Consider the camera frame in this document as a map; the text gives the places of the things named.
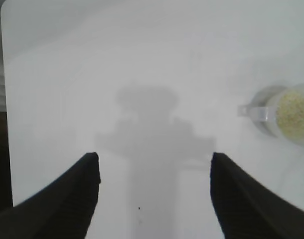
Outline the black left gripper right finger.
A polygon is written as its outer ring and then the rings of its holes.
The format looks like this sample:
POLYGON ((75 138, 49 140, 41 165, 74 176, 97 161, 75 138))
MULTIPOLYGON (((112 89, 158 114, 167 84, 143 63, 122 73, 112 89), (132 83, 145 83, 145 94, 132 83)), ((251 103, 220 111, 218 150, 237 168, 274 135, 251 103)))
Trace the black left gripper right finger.
POLYGON ((226 239, 304 239, 304 211, 251 177, 224 153, 213 153, 210 196, 226 239))

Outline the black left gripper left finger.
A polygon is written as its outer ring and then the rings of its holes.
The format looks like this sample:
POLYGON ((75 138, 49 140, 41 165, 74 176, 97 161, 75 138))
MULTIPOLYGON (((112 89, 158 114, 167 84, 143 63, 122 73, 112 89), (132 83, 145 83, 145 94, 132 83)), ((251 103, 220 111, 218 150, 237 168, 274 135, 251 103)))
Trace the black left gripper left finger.
POLYGON ((41 191, 0 213, 0 239, 83 239, 98 202, 99 156, 86 153, 41 191))

